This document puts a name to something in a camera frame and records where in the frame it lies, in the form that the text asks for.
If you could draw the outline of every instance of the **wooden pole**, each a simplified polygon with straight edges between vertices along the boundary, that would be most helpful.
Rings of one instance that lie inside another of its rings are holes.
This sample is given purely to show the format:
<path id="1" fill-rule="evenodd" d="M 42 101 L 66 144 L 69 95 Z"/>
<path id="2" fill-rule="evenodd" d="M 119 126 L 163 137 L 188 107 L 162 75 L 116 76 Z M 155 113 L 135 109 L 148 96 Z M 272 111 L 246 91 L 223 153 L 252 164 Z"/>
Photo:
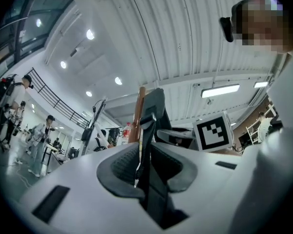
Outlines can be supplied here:
<path id="1" fill-rule="evenodd" d="M 136 108 L 135 108 L 135 114 L 133 116 L 133 123 L 131 125 L 131 131 L 129 134 L 128 143 L 133 143 L 133 142 L 139 141 L 140 130 L 141 130 L 140 118 L 141 118 L 145 95 L 146 95 L 146 88 L 140 87 L 138 98 L 137 98 L 137 103 L 136 103 Z"/>

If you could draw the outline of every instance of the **white rack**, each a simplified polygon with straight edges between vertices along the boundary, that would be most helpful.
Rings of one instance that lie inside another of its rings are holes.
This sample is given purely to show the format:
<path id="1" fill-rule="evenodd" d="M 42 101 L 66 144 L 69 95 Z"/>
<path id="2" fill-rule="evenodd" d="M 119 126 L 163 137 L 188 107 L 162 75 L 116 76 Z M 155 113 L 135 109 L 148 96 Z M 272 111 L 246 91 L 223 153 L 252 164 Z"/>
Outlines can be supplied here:
<path id="1" fill-rule="evenodd" d="M 273 104 L 269 104 L 268 105 L 269 109 L 265 112 L 265 116 L 271 111 L 273 116 L 276 116 L 276 112 L 274 110 L 274 105 Z M 249 127 L 246 127 L 246 130 L 248 131 L 248 134 L 250 136 L 250 139 L 251 139 L 251 142 L 252 142 L 252 145 L 256 144 L 258 142 L 258 127 L 259 127 L 259 119 L 257 121 L 255 121 L 251 126 Z M 250 130 L 252 128 L 256 128 L 255 132 L 250 132 Z"/>

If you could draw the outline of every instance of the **white cube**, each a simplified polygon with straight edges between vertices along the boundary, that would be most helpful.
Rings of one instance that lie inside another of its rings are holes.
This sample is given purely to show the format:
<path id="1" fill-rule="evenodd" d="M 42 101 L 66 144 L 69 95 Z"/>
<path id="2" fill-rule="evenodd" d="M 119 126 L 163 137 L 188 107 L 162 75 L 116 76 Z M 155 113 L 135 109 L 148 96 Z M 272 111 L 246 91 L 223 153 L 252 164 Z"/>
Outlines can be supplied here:
<path id="1" fill-rule="evenodd" d="M 232 147 L 233 130 L 226 111 L 194 122 L 193 128 L 201 152 Z"/>

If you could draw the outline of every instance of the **fluorescent light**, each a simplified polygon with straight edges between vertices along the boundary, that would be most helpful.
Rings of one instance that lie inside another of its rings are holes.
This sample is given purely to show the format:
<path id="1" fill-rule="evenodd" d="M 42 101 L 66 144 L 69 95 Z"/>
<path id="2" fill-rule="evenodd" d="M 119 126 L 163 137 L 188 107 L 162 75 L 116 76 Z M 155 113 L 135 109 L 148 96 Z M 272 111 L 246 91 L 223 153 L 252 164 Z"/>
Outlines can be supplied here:
<path id="1" fill-rule="evenodd" d="M 266 87 L 267 85 L 268 85 L 267 81 L 255 82 L 254 88 L 263 88 L 263 87 Z"/>
<path id="2" fill-rule="evenodd" d="M 93 40 L 94 39 L 94 35 L 92 33 L 92 31 L 90 29 L 87 30 L 86 36 L 89 40 Z"/>
<path id="3" fill-rule="evenodd" d="M 37 20 L 36 20 L 36 26 L 37 26 L 37 27 L 40 27 L 41 25 L 42 25 L 41 20 L 40 20 L 40 19 L 37 19 Z"/>
<path id="4" fill-rule="evenodd" d="M 118 85 L 122 85 L 122 81 L 121 81 L 121 79 L 119 79 L 119 77 L 116 77 L 116 78 L 115 78 L 115 82 L 116 82 L 116 84 L 118 84 Z"/>
<path id="5" fill-rule="evenodd" d="M 66 68 L 66 63 L 64 61 L 61 61 L 61 67 Z"/>
<path id="6" fill-rule="evenodd" d="M 228 93 L 233 93 L 239 90 L 240 85 L 229 85 L 229 86 L 223 86 L 218 88 L 209 88 L 209 89 L 203 89 L 201 93 L 202 98 L 207 98 L 211 96 L 218 96 Z"/>

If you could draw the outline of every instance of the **brown wall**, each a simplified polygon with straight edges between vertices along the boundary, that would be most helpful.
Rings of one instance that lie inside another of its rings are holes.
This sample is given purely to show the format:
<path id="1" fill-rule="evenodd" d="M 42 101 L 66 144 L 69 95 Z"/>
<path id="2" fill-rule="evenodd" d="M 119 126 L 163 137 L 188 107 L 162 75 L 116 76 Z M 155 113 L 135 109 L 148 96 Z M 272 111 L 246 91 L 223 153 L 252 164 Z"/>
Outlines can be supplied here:
<path id="1" fill-rule="evenodd" d="M 246 127 L 251 126 L 257 119 L 259 112 L 266 112 L 268 110 L 269 100 L 266 97 L 263 102 L 250 114 L 249 117 L 242 122 L 236 129 L 234 129 L 234 140 L 233 142 L 236 144 L 237 148 L 241 147 L 241 143 L 239 141 L 239 137 L 243 134 L 247 133 Z"/>

